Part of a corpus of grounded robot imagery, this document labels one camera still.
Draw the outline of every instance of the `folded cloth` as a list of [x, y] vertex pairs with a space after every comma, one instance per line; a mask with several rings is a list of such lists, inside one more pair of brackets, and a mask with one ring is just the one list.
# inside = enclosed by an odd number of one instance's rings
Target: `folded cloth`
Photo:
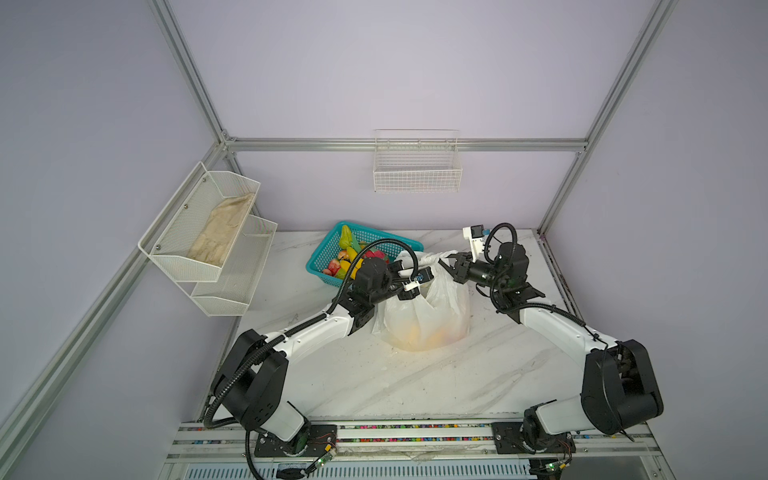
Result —
[[248, 214], [255, 194], [227, 198], [210, 212], [205, 228], [192, 243], [187, 257], [192, 260], [223, 266], [227, 252], [235, 242], [240, 224]]

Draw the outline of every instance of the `wall-mounted basket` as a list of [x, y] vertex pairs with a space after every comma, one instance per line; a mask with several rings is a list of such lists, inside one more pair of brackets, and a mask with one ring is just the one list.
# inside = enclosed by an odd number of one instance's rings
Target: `wall-mounted basket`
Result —
[[457, 130], [377, 130], [373, 187], [383, 193], [458, 192]]
[[[206, 315], [243, 315], [256, 292], [277, 224], [246, 214], [234, 230], [229, 249], [220, 256], [220, 264], [189, 258], [190, 248], [214, 208], [227, 198], [253, 194], [247, 204], [250, 212], [260, 185], [233, 172], [208, 171], [202, 164], [190, 176], [196, 172], [202, 172], [200, 179], [165, 230], [151, 243], [149, 229], [139, 240], [139, 249]], [[182, 283], [194, 285], [185, 288]]]

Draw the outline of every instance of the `marble tabletop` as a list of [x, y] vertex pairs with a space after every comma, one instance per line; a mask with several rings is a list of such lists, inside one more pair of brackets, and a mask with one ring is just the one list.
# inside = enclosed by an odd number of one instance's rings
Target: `marble tabletop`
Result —
[[[427, 252], [467, 251], [460, 230], [402, 230]], [[508, 233], [499, 236], [508, 239]], [[237, 335], [268, 333], [307, 319], [336, 294], [305, 265], [326, 232], [278, 232]], [[531, 230], [518, 231], [529, 283], [564, 302]], [[469, 334], [412, 353], [371, 334], [373, 321], [288, 368], [283, 398], [314, 420], [519, 417], [528, 407], [581, 390], [581, 370], [538, 333], [497, 314], [470, 286]]]

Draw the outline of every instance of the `white wall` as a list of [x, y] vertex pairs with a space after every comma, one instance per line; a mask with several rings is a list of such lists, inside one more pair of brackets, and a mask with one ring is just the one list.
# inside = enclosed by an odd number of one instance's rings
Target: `white wall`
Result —
[[766, 25], [682, 0], [549, 235], [585, 319], [648, 348], [678, 480], [765, 476]]
[[583, 137], [653, 0], [176, 0], [239, 137]]
[[373, 153], [240, 152], [261, 182], [259, 212], [281, 230], [327, 230], [350, 220], [390, 230], [511, 222], [537, 227], [573, 161], [571, 152], [464, 152], [453, 194], [378, 194]]
[[[2, 422], [213, 137], [144, 0], [3, 2], [0, 45]], [[204, 318], [158, 275], [15, 478], [157, 474], [231, 321]]]

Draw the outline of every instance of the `white plastic bag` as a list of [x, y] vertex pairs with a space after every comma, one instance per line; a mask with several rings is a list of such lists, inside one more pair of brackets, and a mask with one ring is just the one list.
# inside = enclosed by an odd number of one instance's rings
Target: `white plastic bag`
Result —
[[[419, 269], [432, 268], [434, 278], [419, 286], [421, 295], [413, 300], [397, 296], [376, 307], [373, 334], [390, 345], [417, 352], [446, 346], [469, 333], [469, 288], [453, 281], [438, 264], [451, 250], [443, 253], [416, 252]], [[403, 251], [397, 256], [405, 268], [413, 267], [411, 256]]]

